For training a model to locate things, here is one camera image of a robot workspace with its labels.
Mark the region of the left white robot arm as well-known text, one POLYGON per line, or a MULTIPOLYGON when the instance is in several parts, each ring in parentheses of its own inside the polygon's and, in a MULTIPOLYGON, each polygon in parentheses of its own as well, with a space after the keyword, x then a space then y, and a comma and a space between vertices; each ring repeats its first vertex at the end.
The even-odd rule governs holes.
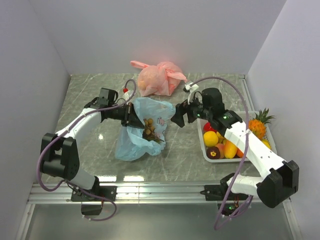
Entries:
POLYGON ((124 102, 118 103, 117 91, 101 88, 99 96, 88 102, 70 124, 56 133, 43 136, 37 163, 38 180, 41 179, 41 174, 61 178, 63 182, 73 186, 75 195, 89 201, 115 198, 115 189, 102 187, 97 176, 80 167, 78 146, 92 129, 107 119, 118 120, 123 127, 144 128, 130 101, 134 94, 127 88, 124 88, 123 93, 124 102))

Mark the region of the brown fake longan bunch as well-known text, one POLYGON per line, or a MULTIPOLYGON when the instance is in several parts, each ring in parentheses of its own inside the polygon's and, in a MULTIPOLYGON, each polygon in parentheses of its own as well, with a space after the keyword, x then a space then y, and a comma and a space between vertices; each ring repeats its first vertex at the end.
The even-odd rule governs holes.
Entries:
POLYGON ((154 125, 154 121, 152 118, 148 118, 148 119, 144 119, 144 130, 142 133, 142 138, 151 142, 154 141, 158 144, 160 144, 161 142, 164 142, 164 140, 162 140, 160 138, 160 135, 158 133, 155 132, 155 125, 154 125))

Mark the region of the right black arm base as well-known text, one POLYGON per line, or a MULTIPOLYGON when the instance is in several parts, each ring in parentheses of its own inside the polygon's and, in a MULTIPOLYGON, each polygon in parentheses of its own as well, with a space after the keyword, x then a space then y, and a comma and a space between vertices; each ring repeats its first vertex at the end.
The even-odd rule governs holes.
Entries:
MULTIPOLYGON (((205 196, 206 201, 222 201, 226 195, 228 185, 223 184, 210 184, 205 185, 204 190, 200 192, 201 195, 205 196)), ((230 192, 227 201, 231 203, 226 203, 222 208, 222 215, 229 216, 234 211, 236 211, 240 206, 240 201, 245 201, 248 195, 242 193, 232 193, 230 192)))

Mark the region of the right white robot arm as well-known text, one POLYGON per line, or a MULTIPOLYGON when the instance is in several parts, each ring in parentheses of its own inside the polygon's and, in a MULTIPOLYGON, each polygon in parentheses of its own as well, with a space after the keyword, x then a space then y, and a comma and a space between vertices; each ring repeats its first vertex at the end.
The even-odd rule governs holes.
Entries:
POLYGON ((232 173, 220 181, 220 194, 226 200, 238 195, 258 197, 267 207, 275 208, 295 194, 299 188, 299 166, 293 160, 285 161, 247 129, 246 122, 232 110, 225 109, 222 94, 217 88, 201 92, 202 100, 194 97, 196 89, 183 89, 188 98, 176 105, 171 121, 184 127, 184 115, 188 122, 203 119, 223 137, 246 154, 246 158, 258 170, 259 177, 232 173))

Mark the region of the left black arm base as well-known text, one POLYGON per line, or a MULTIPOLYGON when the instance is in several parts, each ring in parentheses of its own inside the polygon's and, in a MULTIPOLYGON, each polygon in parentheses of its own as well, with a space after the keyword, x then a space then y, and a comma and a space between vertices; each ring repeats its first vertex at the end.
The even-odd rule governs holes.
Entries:
POLYGON ((114 202, 116 200, 116 186, 101 186, 97 192, 86 190, 84 193, 80 189, 73 188, 70 201, 81 203, 81 213, 88 217, 95 217, 102 213, 105 203, 110 203, 106 199, 114 202))

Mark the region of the blue plastic bag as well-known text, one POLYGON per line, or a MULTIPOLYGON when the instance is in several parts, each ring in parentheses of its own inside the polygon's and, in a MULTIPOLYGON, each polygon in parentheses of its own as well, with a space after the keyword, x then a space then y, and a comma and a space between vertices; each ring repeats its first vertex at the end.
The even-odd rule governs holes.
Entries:
POLYGON ((173 117, 175 107, 167 101, 158 101, 148 97, 138 97, 133 101, 134 110, 138 118, 144 123, 144 119, 153 119, 155 132, 164 140, 158 144, 155 141, 143 139, 144 129, 122 127, 117 139, 115 158, 122 161, 134 161, 144 154, 156 156, 166 146, 165 131, 168 121, 173 117))

